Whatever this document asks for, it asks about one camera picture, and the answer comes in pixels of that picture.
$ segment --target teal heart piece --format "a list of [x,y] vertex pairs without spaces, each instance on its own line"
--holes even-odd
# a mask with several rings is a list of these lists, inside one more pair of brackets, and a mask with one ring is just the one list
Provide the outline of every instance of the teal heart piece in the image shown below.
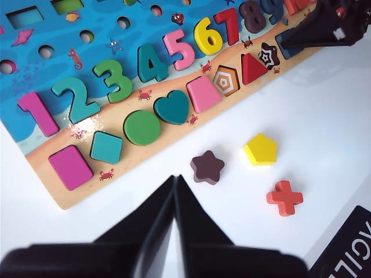
[[190,102],[184,92],[175,90],[171,91],[167,97],[156,99],[153,109],[163,121],[182,125],[187,120]]

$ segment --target red cross piece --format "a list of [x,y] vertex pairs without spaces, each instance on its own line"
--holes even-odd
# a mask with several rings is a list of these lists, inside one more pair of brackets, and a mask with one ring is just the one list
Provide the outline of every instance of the red cross piece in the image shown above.
[[289,181],[280,181],[276,183],[276,191],[267,194],[268,204],[277,204],[281,216],[290,216],[295,214],[295,204],[303,202],[303,194],[292,192]]

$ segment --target black robotic claw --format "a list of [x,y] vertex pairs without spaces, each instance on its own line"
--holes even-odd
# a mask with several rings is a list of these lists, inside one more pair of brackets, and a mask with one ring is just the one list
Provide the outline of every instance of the black robotic claw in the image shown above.
[[371,0],[317,0],[316,8],[283,38],[285,49],[353,45],[371,24]]
[[174,216],[186,277],[307,277],[304,262],[296,257],[236,246],[205,213],[182,176],[171,176],[93,243],[12,251],[0,264],[0,277],[161,277]]

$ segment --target green number 3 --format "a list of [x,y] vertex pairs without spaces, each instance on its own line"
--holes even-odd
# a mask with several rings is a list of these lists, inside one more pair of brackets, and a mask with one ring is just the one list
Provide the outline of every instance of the green number 3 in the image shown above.
[[128,98],[133,91],[132,81],[122,75],[123,69],[121,64],[116,60],[108,59],[100,62],[93,68],[93,72],[96,76],[101,77],[106,72],[109,72],[111,76],[104,80],[107,87],[117,85],[119,90],[108,94],[108,100],[110,103],[119,103],[120,101]]

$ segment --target yellow pentagon piece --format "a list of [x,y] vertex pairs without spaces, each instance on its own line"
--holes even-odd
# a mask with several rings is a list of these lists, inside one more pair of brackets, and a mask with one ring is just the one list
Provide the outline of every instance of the yellow pentagon piece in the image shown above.
[[271,165],[277,160],[277,143],[261,133],[248,142],[243,150],[252,165]]

